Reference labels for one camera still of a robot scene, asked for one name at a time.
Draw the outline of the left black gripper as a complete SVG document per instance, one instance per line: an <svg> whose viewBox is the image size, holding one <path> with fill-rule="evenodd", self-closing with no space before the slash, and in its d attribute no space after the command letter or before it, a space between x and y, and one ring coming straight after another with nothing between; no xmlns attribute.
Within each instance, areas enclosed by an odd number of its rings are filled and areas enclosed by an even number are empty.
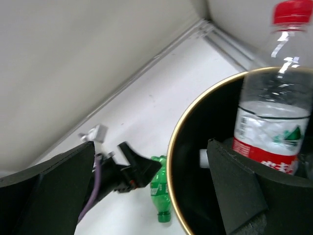
<svg viewBox="0 0 313 235"><path fill-rule="evenodd" d="M128 165L120 165L114 158L102 153L95 155L93 179L97 196L107 196L112 191L126 193L145 188L161 169L162 164L136 153L128 143L118 145Z"/></svg>

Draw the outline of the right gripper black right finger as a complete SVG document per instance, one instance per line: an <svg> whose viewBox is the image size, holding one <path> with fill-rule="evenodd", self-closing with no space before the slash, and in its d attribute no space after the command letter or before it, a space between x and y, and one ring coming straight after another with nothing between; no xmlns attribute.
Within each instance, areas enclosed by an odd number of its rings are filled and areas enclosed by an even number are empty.
<svg viewBox="0 0 313 235"><path fill-rule="evenodd" d="M311 235L313 182L244 157L210 139L209 169L228 235Z"/></svg>

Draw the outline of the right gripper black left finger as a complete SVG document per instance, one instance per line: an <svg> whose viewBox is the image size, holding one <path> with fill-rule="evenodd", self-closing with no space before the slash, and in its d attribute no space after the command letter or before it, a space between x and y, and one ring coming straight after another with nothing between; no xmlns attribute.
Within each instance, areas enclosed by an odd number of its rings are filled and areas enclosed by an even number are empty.
<svg viewBox="0 0 313 235"><path fill-rule="evenodd" d="M0 180L2 235L72 235L83 209L94 161L94 143Z"/></svg>

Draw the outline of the green plastic bottle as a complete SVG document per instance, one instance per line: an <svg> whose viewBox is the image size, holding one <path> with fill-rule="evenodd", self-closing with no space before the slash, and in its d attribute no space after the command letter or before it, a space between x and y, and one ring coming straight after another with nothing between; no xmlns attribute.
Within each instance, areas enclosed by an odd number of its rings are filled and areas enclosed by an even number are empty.
<svg viewBox="0 0 313 235"><path fill-rule="evenodd" d="M150 182L151 199L157 209L159 223L168 223L171 221L172 205L167 184L167 157L164 155L153 156L152 160L161 163L161 168Z"/></svg>

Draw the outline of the clear bottle red label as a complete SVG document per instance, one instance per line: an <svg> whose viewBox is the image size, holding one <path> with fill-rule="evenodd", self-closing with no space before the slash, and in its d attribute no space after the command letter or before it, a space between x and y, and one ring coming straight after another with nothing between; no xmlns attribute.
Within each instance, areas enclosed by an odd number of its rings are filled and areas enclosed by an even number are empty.
<svg viewBox="0 0 313 235"><path fill-rule="evenodd" d="M273 12L273 30L245 75L232 148L294 174L313 109L310 0L286 0Z"/></svg>

